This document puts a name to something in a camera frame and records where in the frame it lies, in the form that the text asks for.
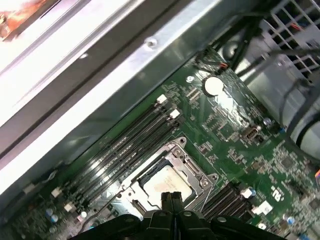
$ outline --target wire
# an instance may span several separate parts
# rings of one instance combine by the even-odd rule
[[[251,70],[253,70],[254,68],[256,68],[257,66],[259,66],[263,61],[264,61],[264,57],[260,56],[258,57],[256,60],[254,60],[247,68],[243,69],[242,71],[240,71],[237,76],[238,78],[241,78],[242,76],[246,75],[247,73],[249,73]]]
[[[253,22],[247,25],[246,31],[242,39],[240,40],[240,44],[237,47],[234,56],[232,57],[232,60],[230,62],[230,68],[233,71],[235,71],[238,68],[239,64],[244,59],[248,51],[249,45],[256,34],[256,31],[259,29],[259,24],[261,20],[262,19],[259,17],[258,19],[255,19]]]
[[[315,124],[320,122],[320,113],[316,113],[315,115],[312,116],[311,121],[304,126],[304,128],[300,131],[295,143],[296,145],[301,148],[301,144],[302,141],[306,135],[306,133],[308,132],[308,130],[310,130]]]
[[[277,56],[277,55],[287,55],[287,56],[295,56],[295,55],[308,55],[308,54],[320,54],[320,48],[308,48],[308,49],[288,49],[288,50],[271,50],[267,53],[267,55]],[[240,71],[237,76],[239,78],[243,77],[245,74],[249,73],[251,70],[259,66],[265,60],[264,57],[260,56],[256,60],[254,60],[248,67]]]
[[[289,88],[289,90],[283,95],[283,100],[282,100],[280,107],[279,107],[279,123],[280,123],[281,127],[284,126],[284,111],[285,111],[287,99],[290,96],[290,94],[300,85],[300,83],[301,83],[301,81],[299,79],[296,80],[293,83],[293,85]]]
[[[310,90],[310,94],[308,98],[305,99],[302,106],[298,109],[298,111],[295,113],[293,118],[291,119],[291,122],[289,123],[289,126],[286,130],[286,133],[291,136],[301,119],[307,114],[307,112],[310,110],[312,105],[317,101],[320,95],[320,81],[316,82],[314,87]]]

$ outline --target black ram slot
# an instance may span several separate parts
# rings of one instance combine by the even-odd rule
[[[125,135],[127,135],[129,132],[131,132],[132,129],[136,128],[145,118],[148,118],[150,116],[150,114],[153,113],[153,111],[155,110],[155,106],[151,105],[149,106],[149,108],[143,112],[136,120],[134,120],[129,126],[127,126],[122,132],[121,134],[119,134],[116,138],[112,139],[100,152],[98,152],[95,156],[93,156],[89,161],[87,161],[82,167],[81,169],[76,173],[75,176],[81,176],[83,173],[85,173],[85,171],[91,166],[93,165],[97,159],[101,158],[103,155],[105,155],[109,148],[112,145],[115,145],[116,142],[118,142],[120,139],[122,139]]]
[[[119,177],[121,177],[128,169],[132,168],[137,161],[145,154],[148,153],[148,151],[152,151],[153,147],[158,145],[158,143],[171,131],[173,131],[176,127],[178,127],[177,122],[170,123],[171,127],[168,128],[166,126],[165,130],[162,132],[156,132],[156,134],[153,134],[153,136],[150,137],[149,142],[147,142],[145,145],[141,146],[141,148],[137,151],[137,155],[128,163],[125,165],[121,171],[117,172],[115,175],[113,175],[107,182],[104,184],[104,187],[98,188],[94,193],[92,193],[92,197],[88,200],[85,200],[83,202],[83,205],[86,207],[88,206],[92,201],[94,201],[96,198],[98,198],[104,191],[106,191],[113,183],[115,183]]]
[[[163,112],[158,112],[155,116],[152,117],[152,119],[150,119],[147,123],[142,123],[142,126],[140,126],[141,129],[145,129],[147,128],[147,130],[151,129],[154,125],[154,122],[157,118],[159,118],[161,116]],[[90,170],[86,175],[82,176],[82,175],[78,175],[78,177],[73,181],[73,184],[71,184],[68,189],[71,189],[70,192],[74,192],[76,189],[79,189],[81,187],[82,184],[85,184],[86,182],[88,182],[90,180],[90,178],[92,178],[94,175],[96,175],[101,169],[103,169],[108,163],[111,162],[111,160],[114,159],[114,157],[120,152],[123,151],[123,149],[126,148],[126,146],[128,146],[130,143],[134,143],[136,141],[136,139],[139,139],[139,137],[141,136],[141,134],[143,134],[143,132],[141,131],[136,131],[136,133],[130,137],[128,137],[128,139],[124,142],[122,142],[119,145],[119,142],[116,142],[116,148],[113,149],[112,151],[110,151],[108,153],[108,155],[106,156],[106,159],[102,160],[99,164],[97,164],[97,166],[94,167],[94,169]]]
[[[204,205],[202,214],[207,221],[219,215],[238,217],[246,222],[251,219],[251,204],[240,195],[238,185],[228,183]]]
[[[224,211],[232,207],[236,200],[237,197],[234,196],[233,192],[228,194],[226,197],[224,197],[223,201],[220,201],[218,204],[213,206],[210,211],[204,215],[204,217],[211,219],[215,216],[222,215]]]
[[[162,118],[160,121],[158,121],[153,127],[152,129],[152,133],[156,132],[158,129],[160,129],[165,123],[167,122],[167,120],[165,118]],[[129,157],[130,155],[133,154],[133,152],[141,145],[143,144],[150,136],[149,133],[142,137],[144,134],[146,134],[146,132],[140,132],[140,134],[134,138],[132,140],[132,147],[131,149],[128,149],[129,151],[127,151],[125,154],[123,152],[119,153],[118,156],[115,156],[114,158],[112,158],[112,164],[111,166],[108,168],[107,171],[105,171],[102,175],[100,175],[99,177],[97,177],[95,180],[93,180],[92,182],[90,182],[90,184],[88,186],[85,187],[84,190],[81,190],[80,193],[75,197],[75,199],[80,199],[82,198],[85,194],[88,193],[88,191],[92,190],[92,188],[100,183],[105,177],[107,177],[114,169],[118,168],[122,163],[125,163],[125,159],[127,157]]]
[[[207,204],[205,205],[205,208],[203,208],[204,212],[209,212],[209,210],[211,208],[214,208],[216,205],[220,205],[222,204],[226,198],[228,198],[229,196],[231,196],[233,193],[230,192],[230,190],[228,188],[225,188],[224,190],[226,190],[225,192],[219,192],[216,196],[214,196],[214,198],[212,199],[212,201],[207,202]]]
[[[226,215],[226,216],[235,216],[237,211],[239,209],[241,209],[243,206],[245,205],[244,202],[241,201],[241,199],[237,199],[232,206],[230,206],[229,209],[226,209],[223,211],[223,215]]]
[[[130,159],[130,161],[124,165],[124,168],[121,169],[121,171],[118,171],[115,175],[113,175],[110,179],[108,179],[108,181],[104,184],[105,187],[103,187],[104,185],[102,185],[102,189],[101,187],[98,188],[95,192],[97,192],[96,194],[93,193],[93,197],[91,198],[91,200],[89,200],[89,202],[91,202],[92,200],[96,199],[99,195],[101,195],[107,188],[109,188],[119,177],[121,177],[127,169],[130,169],[136,162],[137,160],[139,160],[140,157],[143,156],[143,154],[146,153],[146,149],[152,149],[153,146],[157,145],[157,142],[162,139],[165,135],[167,135],[169,132],[172,131],[172,128],[167,129],[164,133],[158,135],[157,136],[153,136],[150,139],[150,142],[152,143],[151,145],[149,145],[150,142],[148,142],[146,145],[142,145],[135,153],[135,156],[133,157],[133,159]]]

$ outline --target screw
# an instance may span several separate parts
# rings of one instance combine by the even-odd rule
[[[217,220],[220,222],[220,223],[226,223],[227,222],[227,219],[225,219],[224,217],[218,217]]]
[[[178,156],[181,154],[181,151],[179,149],[174,150],[174,155]]]
[[[183,215],[185,215],[186,217],[190,217],[192,214],[191,214],[191,212],[189,212],[189,211],[185,211],[185,212],[183,213]]]
[[[195,80],[194,76],[187,76],[185,81],[190,84],[193,80]]]
[[[125,221],[126,221],[127,223],[132,223],[134,220],[133,220],[132,218],[127,218]]]
[[[144,41],[144,43],[146,44],[147,47],[153,49],[153,48],[155,48],[155,46],[157,46],[158,41],[157,41],[155,38],[153,38],[153,37],[148,37],[148,38]]]
[[[200,183],[201,183],[201,186],[202,186],[202,187],[206,187],[206,186],[208,186],[208,184],[209,184],[209,182],[208,182],[207,179],[202,179]]]
[[[217,175],[217,174],[213,174],[213,175],[212,175],[212,179],[213,179],[213,180],[217,180],[217,179],[218,179],[218,175]]]

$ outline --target green circuit board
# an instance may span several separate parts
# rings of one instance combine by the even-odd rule
[[[216,53],[210,59],[221,61]],[[203,81],[210,73],[195,68],[193,61],[175,72],[92,145],[68,170],[51,181],[41,191],[41,197],[49,199],[54,188],[77,173],[81,166],[164,94],[184,118],[183,124],[170,137],[186,137],[185,150],[188,154],[207,175],[219,176],[210,197],[230,181],[242,182],[256,191],[254,205],[258,207],[267,202],[271,206],[266,214],[252,214],[251,224],[258,226],[263,223],[268,229],[276,229],[274,232],[280,236],[289,232],[305,233],[315,222],[320,221],[320,206],[312,204],[320,199],[320,192],[314,173],[306,167],[308,160],[298,157],[286,146],[279,125],[232,70],[227,69],[219,76],[224,84],[223,93],[208,97],[203,91]],[[203,67],[208,70],[216,68]],[[261,129],[259,128],[254,138],[246,138],[248,130],[257,126]],[[33,231],[38,229],[38,213],[46,208],[47,205],[44,204],[33,209],[32,213],[23,212],[23,218],[20,215],[13,221],[14,228],[18,233],[22,225],[28,225]],[[283,215],[286,213],[295,218],[294,224],[282,225]],[[30,214],[34,221],[26,224]],[[70,223],[65,220],[60,226],[68,224]],[[39,236],[42,239],[53,239],[47,233],[41,234]]]

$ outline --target chip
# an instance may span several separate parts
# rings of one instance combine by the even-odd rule
[[[313,210],[318,210],[320,208],[320,199],[315,198],[313,199],[310,203],[309,206],[313,209]]]
[[[185,201],[192,190],[182,177],[169,165],[162,168],[143,186],[145,192],[153,201],[161,206],[161,193],[181,192],[182,201]]]
[[[281,164],[282,164],[286,169],[289,169],[289,168],[294,164],[294,161],[291,159],[291,157],[287,156],[286,158],[284,158],[284,159],[281,161]]]

